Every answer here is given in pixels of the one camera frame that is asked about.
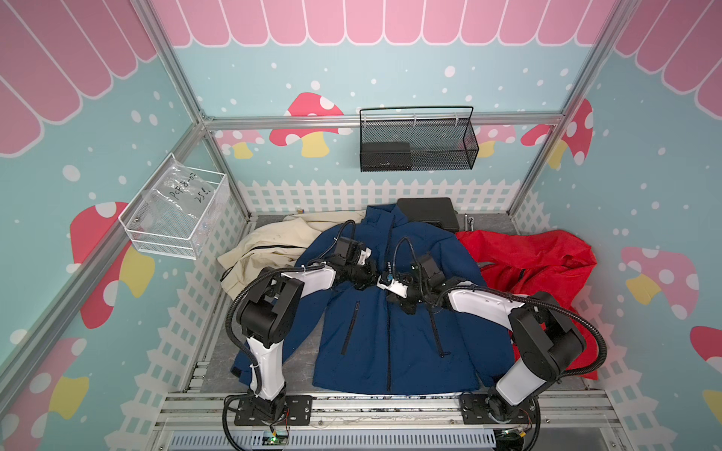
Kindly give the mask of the navy blue jacket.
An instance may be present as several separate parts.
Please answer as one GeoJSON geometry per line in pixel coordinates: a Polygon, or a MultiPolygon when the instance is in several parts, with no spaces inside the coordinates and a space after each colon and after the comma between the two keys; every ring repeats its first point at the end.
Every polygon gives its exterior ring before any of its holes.
{"type": "MultiPolygon", "coordinates": [[[[395,205],[369,206],[356,227],[323,232],[297,260],[300,274],[339,238],[364,242],[372,268],[403,274],[430,255],[447,278],[478,286],[485,281],[456,236],[410,221],[395,205]]],[[[432,395],[491,386],[513,366],[508,330],[492,321],[440,307],[414,315],[387,300],[375,284],[357,289],[350,280],[300,300],[282,358],[288,360],[323,323],[313,383],[323,389],[367,395],[432,395]]]]}

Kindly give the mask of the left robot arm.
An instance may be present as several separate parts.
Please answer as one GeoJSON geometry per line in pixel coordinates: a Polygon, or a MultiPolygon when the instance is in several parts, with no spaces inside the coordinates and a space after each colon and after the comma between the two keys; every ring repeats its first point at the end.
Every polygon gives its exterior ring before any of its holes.
{"type": "Polygon", "coordinates": [[[358,289],[378,277],[372,250],[351,238],[336,238],[327,255],[299,267],[265,269],[231,303],[225,331],[248,359],[251,383],[240,413],[271,425],[290,413],[286,400],[283,343],[293,328],[304,297],[345,282],[358,289]]]}

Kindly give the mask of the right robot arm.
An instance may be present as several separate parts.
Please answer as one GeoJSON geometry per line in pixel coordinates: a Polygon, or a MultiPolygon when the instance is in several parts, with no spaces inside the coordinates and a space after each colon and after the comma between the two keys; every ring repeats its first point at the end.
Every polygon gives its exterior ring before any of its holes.
{"type": "Polygon", "coordinates": [[[392,264],[380,275],[377,287],[408,315],[421,304],[472,315],[504,327],[519,358],[490,388],[481,409],[491,421],[515,421],[522,409],[558,381],[587,347],[575,325],[573,312],[561,307],[548,293],[515,295],[481,287],[455,276],[447,278],[430,256],[398,275],[392,264]]]}

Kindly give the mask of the cream beige jacket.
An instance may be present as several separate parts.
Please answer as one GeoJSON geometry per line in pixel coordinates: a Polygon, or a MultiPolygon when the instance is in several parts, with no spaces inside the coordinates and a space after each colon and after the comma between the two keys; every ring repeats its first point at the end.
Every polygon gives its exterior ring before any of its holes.
{"type": "Polygon", "coordinates": [[[365,216],[364,210],[301,213],[259,227],[217,259],[224,269],[223,291],[235,299],[263,268],[295,265],[323,232],[347,220],[360,223],[365,216]]]}

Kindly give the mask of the red jacket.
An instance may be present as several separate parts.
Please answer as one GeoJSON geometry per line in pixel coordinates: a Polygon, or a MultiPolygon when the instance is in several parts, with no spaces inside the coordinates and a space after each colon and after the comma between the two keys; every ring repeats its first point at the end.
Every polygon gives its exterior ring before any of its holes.
{"type": "MultiPolygon", "coordinates": [[[[563,230],[513,236],[477,230],[456,234],[479,269],[481,283],[497,291],[546,292],[572,309],[597,260],[592,247],[563,230]]],[[[485,385],[498,381],[519,358],[506,328],[470,315],[457,317],[477,374],[485,385]]]]}

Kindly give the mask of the black flat case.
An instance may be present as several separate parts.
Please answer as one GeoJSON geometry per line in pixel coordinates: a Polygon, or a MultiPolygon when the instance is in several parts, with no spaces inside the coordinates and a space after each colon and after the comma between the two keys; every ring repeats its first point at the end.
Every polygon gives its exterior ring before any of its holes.
{"type": "Polygon", "coordinates": [[[421,222],[439,229],[460,231],[457,212],[448,197],[401,198],[397,207],[410,222],[421,222]]]}

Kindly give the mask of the black box in basket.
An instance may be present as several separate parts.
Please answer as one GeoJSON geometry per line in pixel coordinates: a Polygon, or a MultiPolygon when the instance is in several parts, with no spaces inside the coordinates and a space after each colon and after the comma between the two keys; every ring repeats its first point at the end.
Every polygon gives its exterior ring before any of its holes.
{"type": "Polygon", "coordinates": [[[407,171],[412,169],[408,142],[368,142],[359,152],[362,172],[407,171]]]}

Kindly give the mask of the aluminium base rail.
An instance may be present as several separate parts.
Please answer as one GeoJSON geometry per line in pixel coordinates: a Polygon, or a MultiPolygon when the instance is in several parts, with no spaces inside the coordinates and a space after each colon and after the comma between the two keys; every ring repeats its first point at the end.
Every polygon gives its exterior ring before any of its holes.
{"type": "Polygon", "coordinates": [[[629,450],[632,445],[607,396],[600,391],[551,391],[518,420],[466,424],[457,395],[372,397],[317,392],[308,425],[281,423],[270,442],[267,426],[229,424],[246,450],[490,450],[494,433],[522,428],[537,450],[629,450]]]}

